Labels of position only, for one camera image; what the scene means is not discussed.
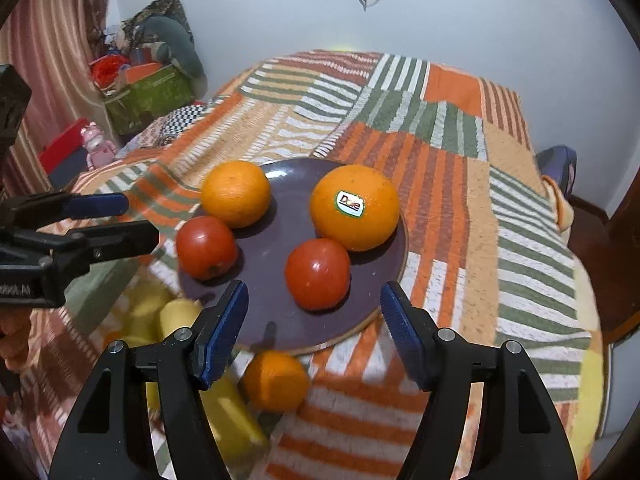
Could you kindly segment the left hand holding gripper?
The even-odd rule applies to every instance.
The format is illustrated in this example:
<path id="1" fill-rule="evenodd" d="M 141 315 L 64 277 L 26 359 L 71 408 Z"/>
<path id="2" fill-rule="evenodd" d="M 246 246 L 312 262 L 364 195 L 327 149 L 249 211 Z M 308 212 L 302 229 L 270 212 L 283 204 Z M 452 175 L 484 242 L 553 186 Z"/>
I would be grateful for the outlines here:
<path id="1" fill-rule="evenodd" d="M 21 370 L 28 357 L 28 337 L 32 329 L 29 308 L 2 308 L 0 314 L 0 354 L 11 372 Z"/>

